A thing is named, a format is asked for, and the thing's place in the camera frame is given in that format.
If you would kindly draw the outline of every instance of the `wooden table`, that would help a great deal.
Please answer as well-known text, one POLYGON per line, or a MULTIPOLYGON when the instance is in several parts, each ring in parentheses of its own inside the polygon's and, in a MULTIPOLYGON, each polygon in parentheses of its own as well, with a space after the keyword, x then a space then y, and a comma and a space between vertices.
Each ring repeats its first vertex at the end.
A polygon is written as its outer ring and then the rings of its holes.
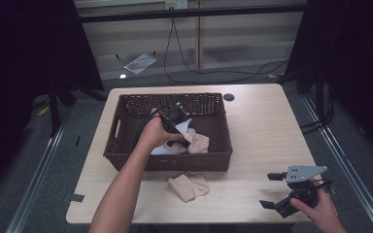
POLYGON ((134 93, 232 93, 224 101, 233 147, 227 172, 205 172, 210 192, 184 203, 167 183, 182 172, 146 172, 133 223, 292 223, 308 221, 301 213, 287 218, 264 210, 258 200, 278 202, 288 196, 285 182, 271 182, 266 175, 285 172, 289 165, 316 165, 283 89, 277 84, 200 85, 113 89, 96 129, 76 194, 84 201, 71 202, 66 219, 91 223, 102 196, 117 174, 103 152, 114 111, 121 94, 134 93))

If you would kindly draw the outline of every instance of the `power outlet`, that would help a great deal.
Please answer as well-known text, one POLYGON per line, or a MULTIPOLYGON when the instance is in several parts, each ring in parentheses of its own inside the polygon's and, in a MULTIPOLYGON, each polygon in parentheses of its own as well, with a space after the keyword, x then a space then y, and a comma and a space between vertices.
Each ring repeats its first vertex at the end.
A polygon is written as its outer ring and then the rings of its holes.
POLYGON ((187 0, 177 0, 176 9, 187 9, 187 0))
POLYGON ((176 0, 166 0, 165 1, 165 8, 166 8, 166 10, 177 9, 177 1, 176 0))

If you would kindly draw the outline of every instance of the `wicker basket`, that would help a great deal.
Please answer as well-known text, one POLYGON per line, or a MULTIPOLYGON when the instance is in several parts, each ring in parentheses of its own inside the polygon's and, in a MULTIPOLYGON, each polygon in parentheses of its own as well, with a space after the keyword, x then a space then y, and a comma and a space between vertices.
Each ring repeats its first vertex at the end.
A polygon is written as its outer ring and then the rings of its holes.
POLYGON ((208 153, 152 155, 146 171, 226 171, 232 146, 220 93, 133 94, 119 97, 104 155, 120 170, 132 152, 138 127, 152 108, 181 103, 196 133, 210 138, 208 153))

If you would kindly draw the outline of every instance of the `forearm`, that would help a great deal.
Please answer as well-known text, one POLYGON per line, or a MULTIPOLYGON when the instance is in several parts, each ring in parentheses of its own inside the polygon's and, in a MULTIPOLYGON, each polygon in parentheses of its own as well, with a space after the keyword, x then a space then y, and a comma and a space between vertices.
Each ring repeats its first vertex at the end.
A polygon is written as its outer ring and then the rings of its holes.
POLYGON ((128 232, 150 154, 145 147, 131 153, 102 198, 89 232, 128 232))

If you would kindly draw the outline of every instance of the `beige cloth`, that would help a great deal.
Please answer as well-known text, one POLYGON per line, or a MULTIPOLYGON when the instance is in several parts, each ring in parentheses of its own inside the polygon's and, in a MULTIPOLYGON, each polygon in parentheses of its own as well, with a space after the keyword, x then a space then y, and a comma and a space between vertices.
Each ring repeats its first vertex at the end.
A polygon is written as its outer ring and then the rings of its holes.
POLYGON ((184 173, 178 178, 169 178, 168 182, 184 202, 206 195, 210 190, 205 176, 201 174, 184 173))
MULTIPOLYGON (((186 133, 183 133, 184 138, 190 142, 189 147, 187 148, 189 153, 207 153, 208 147, 210 145, 210 138, 197 134, 195 129, 189 128, 186 133)), ((180 144, 174 144, 172 147, 164 144, 164 147, 168 150, 171 150, 176 153, 185 152, 185 148, 180 144)))

